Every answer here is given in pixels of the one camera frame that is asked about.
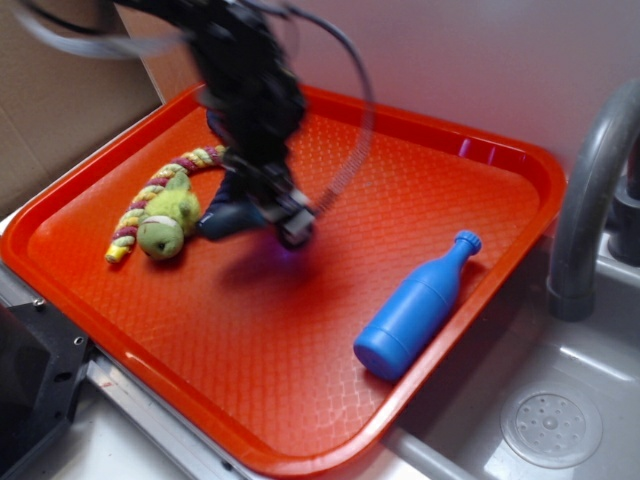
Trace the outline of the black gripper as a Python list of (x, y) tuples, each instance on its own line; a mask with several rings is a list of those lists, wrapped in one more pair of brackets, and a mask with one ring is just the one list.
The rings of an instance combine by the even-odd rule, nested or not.
[(233, 200), (250, 201), (269, 223), (285, 249), (300, 249), (312, 238), (315, 215), (283, 160), (250, 164), (233, 149), (222, 156)]

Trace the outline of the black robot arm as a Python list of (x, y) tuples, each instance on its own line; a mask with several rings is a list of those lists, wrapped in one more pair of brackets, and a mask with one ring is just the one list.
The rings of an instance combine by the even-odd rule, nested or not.
[(205, 84), (201, 102), (224, 144), (223, 180), (197, 229), (217, 241), (273, 226), (287, 249), (307, 243), (314, 217), (287, 165), (306, 112), (298, 81), (264, 15), (235, 1), (127, 1), (186, 36)]

